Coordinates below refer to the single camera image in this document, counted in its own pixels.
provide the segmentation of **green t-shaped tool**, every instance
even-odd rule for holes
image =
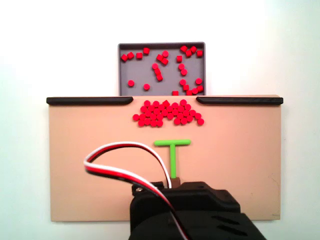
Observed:
[[[176,167],[176,146],[189,145],[190,139],[177,139],[177,140],[157,140],[154,142],[156,146],[170,146],[170,175],[172,179],[177,177]]]

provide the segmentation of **tan board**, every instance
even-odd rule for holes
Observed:
[[[138,127],[132,120],[145,100],[181,99],[202,114],[203,126],[164,120],[161,128]],[[280,105],[203,105],[195,96],[135,96],[116,106],[50,105],[49,130],[52,221],[128,221],[131,185],[86,173],[83,160],[101,145],[134,141],[153,148],[170,172],[169,148],[153,144],[169,139],[191,140],[176,148],[181,182],[228,190],[251,220],[280,219]],[[139,148],[107,152],[95,163],[165,181],[157,160]]]

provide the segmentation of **red cylindrical piece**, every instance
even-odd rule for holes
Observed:
[[[133,87],[135,85],[135,81],[133,81],[133,80],[129,80],[128,81],[128,86],[129,87]]]
[[[195,117],[195,119],[200,119],[201,118],[201,114],[200,113],[196,113],[195,115],[194,115],[194,117]]]
[[[179,113],[176,115],[176,117],[177,117],[178,119],[182,119],[182,118],[184,117],[184,115],[182,114],[182,112],[179,112]]]
[[[173,116],[177,116],[178,115],[178,109],[173,109],[172,110],[172,114],[173,114]]]
[[[178,106],[179,106],[179,104],[176,103],[176,102],[174,102],[174,103],[171,104],[171,107],[172,107],[173,109],[177,109]]]
[[[182,62],[182,56],[176,56],[176,62],[181,63]]]
[[[203,120],[202,118],[198,119],[198,124],[201,126],[205,123],[205,120]]]
[[[163,122],[162,120],[158,120],[158,121],[156,122],[156,125],[157,125],[159,128],[161,128],[161,127],[164,125],[164,122]]]
[[[163,111],[165,109],[165,106],[163,104],[159,104],[159,110]]]
[[[166,117],[168,116],[168,111],[166,109],[164,109],[162,112],[161,112],[162,116]]]
[[[186,117],[186,120],[188,121],[188,123],[192,122],[193,119],[194,117],[190,115]]]
[[[144,47],[144,48],[143,48],[143,54],[144,54],[144,55],[149,55],[149,53],[150,53],[150,48]]]
[[[175,118],[173,122],[175,125],[179,125],[181,123],[179,118]]]
[[[148,126],[148,125],[150,125],[150,122],[151,122],[150,118],[146,118],[144,120],[144,125]]]
[[[122,61],[126,62],[126,61],[128,60],[128,56],[125,55],[125,54],[123,54],[123,55],[121,56],[121,59],[122,59]]]
[[[180,47],[181,52],[185,53],[187,51],[187,46]]]
[[[167,107],[166,107],[166,110],[168,111],[168,113],[171,113],[172,110],[173,110],[173,107],[172,107],[172,106],[167,106]]]
[[[142,113],[145,113],[145,112],[147,111],[147,107],[146,107],[146,106],[142,106],[142,107],[140,108],[140,111],[141,111]]]
[[[196,95],[196,94],[198,94],[198,88],[194,88],[194,89],[192,89],[192,94],[194,94],[194,95]]]
[[[157,126],[157,121],[156,120],[151,120],[150,125],[151,125],[151,127],[156,127]]]
[[[151,116],[151,111],[149,110],[145,111],[145,116],[149,118]]]
[[[160,114],[160,110],[159,110],[159,108],[157,108],[157,107],[156,107],[156,108],[154,109],[153,113],[154,113],[155,115]]]
[[[182,113],[185,110],[184,106],[178,106],[178,112]]]
[[[153,63],[153,64],[152,64],[152,69],[153,69],[153,70],[156,70],[157,68],[159,68],[158,64],[157,64],[157,63]]]
[[[137,52],[136,55],[135,55],[136,59],[139,59],[141,60],[142,59],[142,52]]]
[[[188,91],[188,90],[189,90],[189,85],[188,84],[184,85],[183,86],[183,91]]]
[[[204,87],[203,87],[202,85],[197,86],[196,88],[198,89],[198,92],[199,92],[199,93],[201,93],[201,92],[204,91]]]
[[[161,82],[164,78],[161,74],[159,74],[158,76],[156,76],[156,79],[158,80],[158,82]]]
[[[156,76],[161,75],[161,71],[160,71],[159,68],[156,68],[156,69],[154,70],[154,73],[155,73]]]
[[[191,105],[190,105],[190,104],[186,104],[186,105],[184,106],[184,109],[189,111],[189,110],[191,109]]]
[[[186,104],[187,104],[187,100],[182,99],[182,100],[180,101],[180,105],[181,105],[181,106],[185,106]]]
[[[127,56],[128,56],[128,59],[133,59],[133,58],[135,57],[135,55],[133,54],[132,51],[129,52],[129,53],[127,54]]]
[[[181,86],[186,85],[186,83],[187,83],[187,81],[186,81],[185,79],[181,79],[181,80],[180,80],[180,85],[181,85]]]
[[[157,119],[157,115],[155,115],[154,113],[151,113],[150,119],[151,120],[156,120]]]
[[[195,46],[192,46],[190,48],[190,51],[194,54],[197,51],[197,48]]]
[[[182,70],[181,70],[181,75],[182,75],[182,76],[187,75],[187,73],[188,73],[187,69],[182,69]]]
[[[156,59],[160,62],[162,61],[163,58],[164,56],[162,56],[161,54],[158,54],[158,56],[156,56]]]
[[[145,85],[143,85],[143,89],[148,91],[150,89],[150,85],[146,83]]]
[[[168,116],[167,116],[167,118],[169,119],[169,120],[171,120],[171,119],[173,119],[174,118],[174,115],[173,115],[173,113],[168,113]]]
[[[154,101],[154,102],[152,103],[152,105],[153,105],[155,108],[158,108],[159,105],[160,105],[160,103],[159,103],[158,101]]]
[[[148,110],[150,112],[153,112],[155,110],[155,106],[153,106],[153,105],[148,106]]]
[[[188,117],[189,116],[189,111],[188,110],[184,110],[183,111],[183,116]]]
[[[139,115],[138,115],[138,114],[135,114],[135,115],[133,115],[132,118],[133,118],[134,121],[138,121],[138,120],[139,120]]]
[[[201,58],[203,55],[204,55],[204,52],[203,52],[202,50],[196,51],[196,56],[197,56],[198,58]]]
[[[149,100],[145,100],[143,105],[145,105],[146,107],[149,107],[151,105],[151,102]]]
[[[158,114],[157,116],[156,116],[156,119],[158,119],[158,120],[162,120],[164,118],[164,116],[162,115],[162,114]]]
[[[187,57],[187,58],[190,58],[190,57],[191,57],[191,55],[192,55],[191,50],[187,50],[187,51],[185,51],[185,55],[186,55],[186,57]]]
[[[168,102],[168,100],[165,100],[162,104],[163,104],[165,107],[170,106],[170,103]]]
[[[187,120],[186,117],[181,118],[181,124],[182,124],[182,125],[186,125],[187,122],[188,122],[188,120]]]
[[[139,121],[138,121],[138,125],[139,125],[140,127],[143,127],[143,126],[145,125],[145,121],[144,121],[144,120],[139,120]]]
[[[169,60],[168,60],[168,59],[166,59],[165,57],[164,57],[164,58],[162,58],[162,60],[161,60],[161,63],[162,63],[162,64],[164,64],[164,65],[167,65],[167,64],[168,64],[168,62],[169,62]]]
[[[163,56],[164,58],[167,58],[167,57],[169,56],[169,52],[168,52],[167,50],[164,50],[164,51],[162,52],[162,56]]]
[[[198,84],[198,85],[202,84],[202,79],[201,78],[197,78],[195,80],[195,83]]]
[[[194,116],[194,115],[196,115],[196,111],[195,110],[190,110],[189,114],[190,114],[190,116]]]
[[[185,65],[183,63],[180,63],[178,66],[178,69],[181,71],[183,69],[185,69]]]
[[[140,114],[140,115],[139,115],[139,119],[140,119],[140,120],[145,120],[145,119],[146,119],[146,115],[143,114],[143,113]]]

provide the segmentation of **wire bundle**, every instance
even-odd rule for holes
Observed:
[[[121,141],[121,142],[113,142],[109,143],[103,146],[98,147],[96,150],[92,151],[85,159],[84,159],[84,168],[85,170],[92,175],[101,176],[105,178],[110,179],[116,179],[120,181],[124,181],[131,184],[136,184],[140,186],[141,188],[153,193],[157,197],[161,198],[169,207],[170,213],[173,217],[173,220],[184,240],[191,240],[190,236],[188,235],[186,229],[182,225],[179,217],[177,216],[177,213],[172,206],[172,204],[169,202],[169,200],[163,195],[163,193],[156,188],[152,183],[144,179],[143,177],[113,166],[105,166],[100,164],[92,163],[95,159],[97,159],[102,154],[109,152],[111,150],[120,149],[120,148],[140,148],[143,150],[148,151],[150,154],[152,154],[161,164],[166,180],[168,188],[172,187],[171,180],[169,177],[169,173],[166,169],[166,166],[161,159],[161,157],[149,146],[140,143],[140,142],[134,142],[134,141]]]

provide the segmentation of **white background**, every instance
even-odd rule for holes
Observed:
[[[208,95],[284,98],[281,220],[256,226],[320,239],[317,0],[1,0],[0,239],[128,239],[128,222],[50,221],[46,97],[116,96],[118,43],[192,41]]]

